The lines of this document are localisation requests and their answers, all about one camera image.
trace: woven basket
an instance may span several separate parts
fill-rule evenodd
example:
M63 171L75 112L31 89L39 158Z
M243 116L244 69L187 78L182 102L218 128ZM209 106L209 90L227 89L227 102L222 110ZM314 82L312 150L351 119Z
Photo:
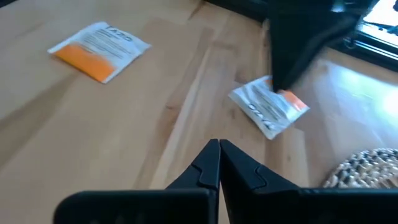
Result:
M353 154L332 172L323 187L397 188L398 149Z

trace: black object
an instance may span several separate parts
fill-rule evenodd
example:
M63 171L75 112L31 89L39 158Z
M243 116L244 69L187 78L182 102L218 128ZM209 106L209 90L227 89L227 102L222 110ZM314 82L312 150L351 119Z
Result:
M396 0L396 3L392 7L396 12L398 12L398 0Z
M396 220L398 190L300 188L228 140L212 139L165 190L77 193L61 202L53 222L215 224L220 178L232 224Z
M14 2L16 0L0 0L0 7L7 6L8 4Z
M290 89L325 45L332 44L340 50L341 45L334 42L341 43L344 37L352 36L358 22L374 2L373 0L207 1L259 22L264 19L269 20L274 91Z

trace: black frame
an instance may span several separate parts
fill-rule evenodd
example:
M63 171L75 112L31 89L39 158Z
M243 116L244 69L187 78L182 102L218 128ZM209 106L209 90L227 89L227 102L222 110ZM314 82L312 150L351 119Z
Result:
M345 38L330 47L367 62L398 72L398 46L364 32L365 25L359 27L356 37Z

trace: tabletop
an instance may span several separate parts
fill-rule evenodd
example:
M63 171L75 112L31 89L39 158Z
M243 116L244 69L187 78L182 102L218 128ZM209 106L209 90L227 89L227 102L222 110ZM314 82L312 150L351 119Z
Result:
M106 85L47 53L98 21L152 45ZM211 138L302 187L353 152L398 147L397 74L331 49L294 86L311 109L267 140L228 98L269 73L262 26L212 4L17 0L0 8L0 29L4 224L51 223L81 190L162 189Z

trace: orange and white packet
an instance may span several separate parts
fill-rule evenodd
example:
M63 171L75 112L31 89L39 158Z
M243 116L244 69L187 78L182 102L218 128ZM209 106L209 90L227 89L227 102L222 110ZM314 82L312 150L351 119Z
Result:
M310 108L291 91L274 93L267 75L233 90L229 97L257 124L268 139L274 139Z
M97 22L48 50L101 83L118 75L149 44L106 22Z

